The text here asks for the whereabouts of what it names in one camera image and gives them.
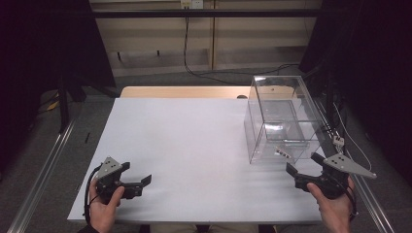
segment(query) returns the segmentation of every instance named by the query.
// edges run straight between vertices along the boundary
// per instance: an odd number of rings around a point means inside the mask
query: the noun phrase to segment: black cable
[[[187,72],[189,74],[194,75],[194,76],[196,76],[198,78],[201,78],[201,79],[209,79],[209,80],[213,80],[213,81],[217,81],[217,82],[225,83],[225,84],[243,85],[241,83],[226,82],[226,81],[223,81],[223,80],[215,79],[215,78],[212,78],[212,77],[207,77],[207,76],[204,76],[204,75],[209,75],[209,74],[235,74],[235,75],[251,75],[251,76],[254,76],[254,75],[269,74],[269,73],[273,73],[273,72],[278,72],[278,75],[279,75],[280,70],[286,69],[286,68],[291,67],[291,66],[298,66],[299,65],[299,64],[295,64],[295,63],[294,64],[283,64],[283,65],[279,66],[278,68],[276,68],[274,70],[269,70],[269,71],[265,71],[265,72],[258,72],[258,73],[232,72],[232,71],[212,71],[212,72],[203,72],[203,73],[196,74],[193,71],[191,71],[191,69],[190,69],[190,67],[188,66],[188,63],[187,63],[186,54],[187,54],[187,50],[188,50],[188,33],[189,33],[189,18],[186,17],[186,34],[185,34],[185,48],[184,48],[185,69],[187,70]]]
[[[91,202],[92,202],[94,199],[96,199],[96,198],[99,196],[99,195],[95,196],[93,199],[91,199],[90,203],[88,203],[88,202],[87,202],[87,201],[88,201],[88,190],[90,189],[90,183],[91,183],[91,180],[92,180],[93,177],[94,177],[94,174],[95,174],[97,171],[99,171],[99,169],[100,169],[101,166],[102,166],[102,165],[94,168],[94,170],[93,170],[93,171],[91,172],[91,174],[90,174],[90,177],[88,177],[88,180],[87,180],[86,193],[85,193],[85,213],[83,214],[83,215],[85,216],[85,219],[86,219],[87,224],[90,224],[90,204],[91,204]]]

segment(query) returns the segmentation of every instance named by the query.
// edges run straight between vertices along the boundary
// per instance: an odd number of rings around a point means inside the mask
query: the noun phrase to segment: white tabletop
[[[246,99],[117,99],[68,219],[84,220],[86,180],[112,156],[130,162],[124,183],[153,175],[143,196],[121,200],[119,222],[320,221],[316,200],[294,187],[285,163],[249,163],[246,107]],[[296,168],[322,170],[310,159]]]

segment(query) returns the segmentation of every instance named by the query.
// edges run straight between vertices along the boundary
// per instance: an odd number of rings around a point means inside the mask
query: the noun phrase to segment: clear acrylic box
[[[245,116],[250,162],[310,158],[325,137],[300,76],[255,76]]]

